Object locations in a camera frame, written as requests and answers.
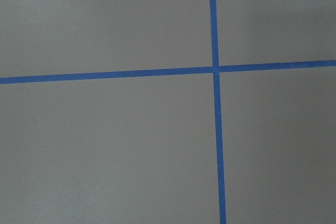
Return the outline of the blue tape strip crosswise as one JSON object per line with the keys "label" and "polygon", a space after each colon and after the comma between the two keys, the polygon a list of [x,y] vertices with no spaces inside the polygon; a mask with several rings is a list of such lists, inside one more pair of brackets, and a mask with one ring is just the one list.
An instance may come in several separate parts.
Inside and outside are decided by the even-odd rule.
{"label": "blue tape strip crosswise", "polygon": [[175,76],[185,74],[322,68],[322,67],[334,67],[334,66],[335,66],[335,60],[322,60],[322,61],[225,65],[218,67],[187,67],[187,68],[168,68],[168,69],[110,71],[110,72],[48,74],[37,76],[1,77],[1,84],[78,81],[78,80],[134,78],[134,77],[152,77],[152,76]]}

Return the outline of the blue tape strip lengthwise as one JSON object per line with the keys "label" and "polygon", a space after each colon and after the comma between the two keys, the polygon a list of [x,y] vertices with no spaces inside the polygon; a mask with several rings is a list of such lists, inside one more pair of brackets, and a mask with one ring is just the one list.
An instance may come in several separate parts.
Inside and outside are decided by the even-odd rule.
{"label": "blue tape strip lengthwise", "polygon": [[221,108],[221,85],[219,73],[219,51],[218,51],[218,29],[217,29],[217,5],[216,0],[209,0],[211,18],[211,44],[212,44],[212,72],[213,72],[213,93],[214,93],[214,115],[216,134],[216,160],[219,200],[219,222],[226,223],[226,201],[225,201],[225,174],[224,174],[224,152],[223,152],[223,128]]}

